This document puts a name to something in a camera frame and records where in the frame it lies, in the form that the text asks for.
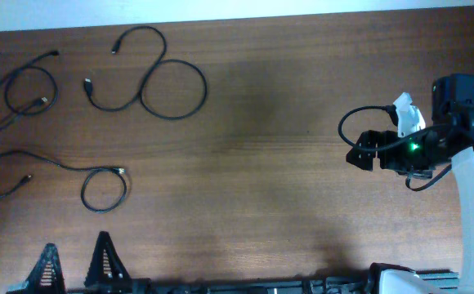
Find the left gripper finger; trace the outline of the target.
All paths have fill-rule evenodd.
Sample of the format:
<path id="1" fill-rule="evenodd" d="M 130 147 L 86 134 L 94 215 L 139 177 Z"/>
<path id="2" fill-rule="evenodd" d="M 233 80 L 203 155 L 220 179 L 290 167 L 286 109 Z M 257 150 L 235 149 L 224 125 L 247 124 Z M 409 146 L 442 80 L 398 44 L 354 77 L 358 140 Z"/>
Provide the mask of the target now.
<path id="1" fill-rule="evenodd" d="M 101 231 L 84 281 L 86 288 L 130 288 L 132 278 L 120 260 L 110 234 Z"/>
<path id="2" fill-rule="evenodd" d="M 60 257 L 54 243 L 47 243 L 26 280 L 11 285 L 7 294 L 65 294 Z"/>

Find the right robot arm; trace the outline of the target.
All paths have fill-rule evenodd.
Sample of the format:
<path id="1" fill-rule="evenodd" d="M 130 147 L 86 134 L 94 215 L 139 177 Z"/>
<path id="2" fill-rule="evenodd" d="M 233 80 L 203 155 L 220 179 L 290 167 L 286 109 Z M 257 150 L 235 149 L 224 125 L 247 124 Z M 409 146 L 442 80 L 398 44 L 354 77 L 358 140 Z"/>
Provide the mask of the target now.
<path id="1" fill-rule="evenodd" d="M 427 126 L 409 93 L 380 106 L 396 126 L 394 131 L 368 130 L 357 141 L 342 140 L 351 150 L 346 161 L 370 171 L 377 158 L 382 169 L 424 180 L 431 188 L 448 173 L 458 187 L 463 229 L 460 275 L 419 274 L 398 265 L 374 263 L 365 284 L 367 293 L 474 293 L 474 75 L 453 73 L 432 84 L 432 125 Z"/>

